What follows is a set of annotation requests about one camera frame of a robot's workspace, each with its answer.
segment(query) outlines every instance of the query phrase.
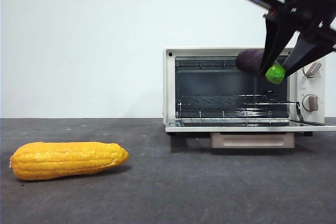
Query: oven foot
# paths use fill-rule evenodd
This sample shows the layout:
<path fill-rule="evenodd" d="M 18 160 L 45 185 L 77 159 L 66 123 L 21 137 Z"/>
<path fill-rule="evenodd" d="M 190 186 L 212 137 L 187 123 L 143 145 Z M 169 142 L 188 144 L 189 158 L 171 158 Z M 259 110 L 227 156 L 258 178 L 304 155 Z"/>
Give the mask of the oven foot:
<path fill-rule="evenodd" d="M 304 136 L 313 136 L 313 132 L 312 131 L 305 131 L 303 133 Z"/>

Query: oven door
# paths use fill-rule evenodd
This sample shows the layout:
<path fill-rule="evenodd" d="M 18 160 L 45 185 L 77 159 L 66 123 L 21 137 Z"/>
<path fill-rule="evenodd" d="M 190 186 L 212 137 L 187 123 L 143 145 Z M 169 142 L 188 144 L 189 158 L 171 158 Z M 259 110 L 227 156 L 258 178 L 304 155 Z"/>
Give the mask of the oven door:
<path fill-rule="evenodd" d="M 166 132 L 316 132 L 336 131 L 336 126 L 296 120 L 176 120 Z"/>
<path fill-rule="evenodd" d="M 280 85 L 240 72 L 241 48 L 164 51 L 163 122 L 166 132 L 314 132 L 335 125 L 306 122 L 291 78 Z M 282 52 L 284 60 L 290 49 Z"/>

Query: robotic arm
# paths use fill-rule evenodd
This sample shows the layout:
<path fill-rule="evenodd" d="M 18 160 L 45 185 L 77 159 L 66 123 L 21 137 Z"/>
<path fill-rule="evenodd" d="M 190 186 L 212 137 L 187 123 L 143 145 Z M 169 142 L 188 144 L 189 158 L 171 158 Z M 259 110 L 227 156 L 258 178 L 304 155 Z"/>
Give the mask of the robotic arm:
<path fill-rule="evenodd" d="M 336 0 L 250 1 L 268 10 L 264 15 L 267 34 L 264 53 L 260 55 L 259 62 L 254 61 L 258 65 L 257 70 L 253 72 L 248 70 L 253 67 L 243 66 L 242 71 L 256 76 L 265 75 L 296 31 L 300 32 L 297 43 L 282 65 L 284 77 L 336 51 L 336 31 L 330 28 L 336 17 Z"/>

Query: oven rack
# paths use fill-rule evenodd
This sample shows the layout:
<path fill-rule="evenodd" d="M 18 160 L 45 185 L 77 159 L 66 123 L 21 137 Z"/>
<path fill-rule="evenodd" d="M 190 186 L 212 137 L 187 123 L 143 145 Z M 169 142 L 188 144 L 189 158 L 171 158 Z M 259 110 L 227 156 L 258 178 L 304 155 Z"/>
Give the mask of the oven rack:
<path fill-rule="evenodd" d="M 235 60 L 177 60 L 176 70 L 233 70 L 237 69 Z"/>
<path fill-rule="evenodd" d="M 240 95 L 183 95 L 176 101 L 176 118 L 286 118 L 287 106 L 300 104 L 265 94 Z"/>

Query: white wall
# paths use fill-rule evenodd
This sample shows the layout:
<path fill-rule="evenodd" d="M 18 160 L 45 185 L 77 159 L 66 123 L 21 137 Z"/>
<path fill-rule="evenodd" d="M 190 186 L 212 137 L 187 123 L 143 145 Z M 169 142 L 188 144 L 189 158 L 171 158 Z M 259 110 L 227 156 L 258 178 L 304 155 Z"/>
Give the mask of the white wall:
<path fill-rule="evenodd" d="M 164 47 L 253 47 L 265 40 L 265 11 L 246 0 L 1 5 L 3 118 L 161 117 Z M 332 69 L 328 116 L 336 116 Z"/>

